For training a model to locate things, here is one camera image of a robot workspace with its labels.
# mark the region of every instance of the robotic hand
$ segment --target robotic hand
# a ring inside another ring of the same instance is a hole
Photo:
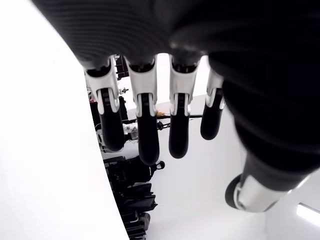
[[[201,135],[213,139],[225,102],[247,149],[228,186],[233,208],[264,212],[320,167],[320,21],[316,1],[33,0],[73,51],[98,101],[104,142],[124,146],[113,55],[126,57],[141,160],[159,157],[158,53],[170,54],[169,150],[188,149],[199,64],[211,72]]]

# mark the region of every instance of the white wall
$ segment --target white wall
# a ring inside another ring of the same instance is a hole
[[[1,1],[0,29],[0,239],[128,239],[81,66],[29,1]]]
[[[299,203],[320,210],[320,172],[299,189],[281,199],[266,214],[269,240],[315,240],[320,238],[320,228],[296,214]]]

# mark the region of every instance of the white panel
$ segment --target white panel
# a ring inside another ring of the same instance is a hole
[[[0,18],[0,239],[128,239],[82,67],[29,1]]]

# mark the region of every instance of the light fixture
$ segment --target light fixture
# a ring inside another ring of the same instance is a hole
[[[320,227],[320,211],[303,203],[299,203],[296,208],[296,214],[308,222]]]

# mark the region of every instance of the black fingertip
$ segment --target black fingertip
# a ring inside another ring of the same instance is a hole
[[[236,186],[240,182],[240,180],[241,180],[241,174],[235,177],[225,190],[225,195],[224,195],[225,202],[226,204],[228,204],[230,207],[234,209],[237,209],[234,201],[234,193],[236,190]]]
[[[145,111],[141,117],[137,117],[138,144],[141,161],[148,165],[154,165],[159,158],[159,139],[157,129],[157,117],[150,116]]]
[[[169,151],[172,157],[181,159],[188,151],[189,116],[185,116],[184,111],[178,111],[170,119]]]
[[[102,135],[105,146],[111,151],[120,151],[125,145],[125,134],[122,126],[120,110],[113,112],[105,109],[100,115]]]
[[[212,107],[204,105],[200,133],[205,140],[212,140],[218,135],[223,111],[220,109],[221,101],[222,95],[217,94]]]

